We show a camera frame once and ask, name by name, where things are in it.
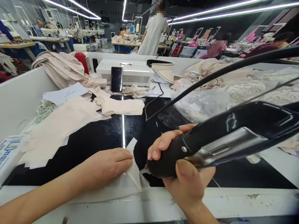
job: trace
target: glass jar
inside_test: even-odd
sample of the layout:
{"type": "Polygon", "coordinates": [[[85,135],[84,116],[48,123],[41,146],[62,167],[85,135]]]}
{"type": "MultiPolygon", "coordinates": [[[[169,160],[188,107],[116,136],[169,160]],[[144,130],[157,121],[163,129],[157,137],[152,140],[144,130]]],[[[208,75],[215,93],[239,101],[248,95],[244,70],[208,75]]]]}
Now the glass jar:
{"type": "Polygon", "coordinates": [[[185,77],[186,80],[189,80],[190,82],[196,81],[196,79],[199,77],[200,73],[189,71],[187,76],[185,77]]]}

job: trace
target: handheld tool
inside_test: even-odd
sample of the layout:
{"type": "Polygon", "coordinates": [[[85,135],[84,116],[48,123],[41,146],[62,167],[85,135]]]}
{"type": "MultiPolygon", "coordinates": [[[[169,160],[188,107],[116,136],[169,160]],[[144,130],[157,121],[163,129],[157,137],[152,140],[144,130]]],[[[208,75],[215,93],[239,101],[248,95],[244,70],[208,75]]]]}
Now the handheld tool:
{"type": "Polygon", "coordinates": [[[175,176],[175,164],[186,159],[198,169],[240,159],[299,132],[299,113],[287,107],[256,101],[234,107],[176,137],[148,171],[158,177],[175,176]]]}

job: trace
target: red bottle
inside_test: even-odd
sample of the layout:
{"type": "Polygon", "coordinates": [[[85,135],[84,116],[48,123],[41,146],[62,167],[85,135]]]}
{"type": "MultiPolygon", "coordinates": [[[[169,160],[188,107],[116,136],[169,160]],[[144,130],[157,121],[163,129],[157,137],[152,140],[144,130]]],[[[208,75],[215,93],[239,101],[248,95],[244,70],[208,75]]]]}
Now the red bottle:
{"type": "Polygon", "coordinates": [[[78,61],[82,63],[82,65],[84,67],[84,72],[89,75],[85,54],[82,52],[77,52],[75,54],[75,58],[78,59],[78,61]]]}

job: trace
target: ceiling light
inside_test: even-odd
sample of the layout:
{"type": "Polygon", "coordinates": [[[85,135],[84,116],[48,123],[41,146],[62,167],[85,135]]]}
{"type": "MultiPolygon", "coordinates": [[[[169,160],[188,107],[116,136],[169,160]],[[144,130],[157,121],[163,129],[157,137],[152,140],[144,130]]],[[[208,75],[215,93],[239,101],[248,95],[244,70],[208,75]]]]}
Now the ceiling light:
{"type": "Polygon", "coordinates": [[[286,7],[291,7],[291,6],[299,6],[299,2],[275,5],[275,6],[270,6],[270,7],[258,8],[258,9],[245,10],[245,11],[240,11],[240,12],[232,12],[232,13],[221,14],[221,15],[216,15],[216,16],[203,17],[203,18],[199,18],[199,19],[173,22],[173,23],[169,23],[169,25],[197,22],[197,21],[202,21],[202,20],[217,19],[217,18],[230,17],[230,16],[239,16],[239,15],[244,15],[244,14],[251,14],[251,13],[262,12],[262,11],[267,11],[267,10],[275,10],[275,9],[286,8],[286,7]]]}
{"type": "Polygon", "coordinates": [[[122,20],[124,20],[125,9],[126,9],[127,0],[124,1],[124,10],[122,11],[122,20]]]}
{"type": "Polygon", "coordinates": [[[56,5],[56,6],[60,7],[60,8],[63,8],[63,9],[68,10],[68,11],[71,11],[71,12],[73,12],[73,13],[76,13],[76,14],[78,14],[78,15],[80,15],[80,16],[83,16],[83,17],[89,19],[89,16],[86,16],[86,15],[84,15],[84,14],[82,14],[82,13],[79,13],[79,12],[77,12],[77,11],[75,11],[75,10],[72,10],[72,9],[70,9],[70,8],[64,6],[64,5],[60,5],[59,3],[52,2],[52,1],[50,1],[50,0],[43,0],[43,1],[48,2],[48,3],[51,3],[51,4],[53,4],[53,5],[56,5]]]}
{"type": "Polygon", "coordinates": [[[261,1],[265,1],[265,0],[250,0],[250,1],[245,1],[245,2],[239,2],[239,3],[236,3],[236,4],[232,4],[232,5],[227,5],[227,6],[223,6],[223,7],[219,7],[219,8],[210,9],[210,10],[207,10],[207,11],[202,11],[202,12],[198,12],[198,13],[194,13],[194,14],[174,18],[173,20],[174,21],[175,20],[182,20],[182,19],[185,19],[185,18],[204,15],[204,14],[208,14],[208,13],[211,13],[211,12],[218,12],[218,11],[222,11],[222,10],[225,10],[225,9],[231,9],[231,8],[236,8],[236,7],[240,7],[240,6],[244,6],[244,5],[250,5],[250,4],[261,2],[261,1]]]}
{"type": "Polygon", "coordinates": [[[93,16],[97,17],[97,18],[101,18],[99,16],[97,16],[96,14],[94,14],[93,12],[89,11],[87,8],[85,8],[84,6],[80,5],[78,2],[74,1],[74,0],[68,0],[69,2],[75,4],[76,6],[79,6],[81,9],[85,10],[86,12],[92,14],[93,16]]]}
{"type": "Polygon", "coordinates": [[[101,17],[89,17],[89,19],[101,20],[101,17]]]}

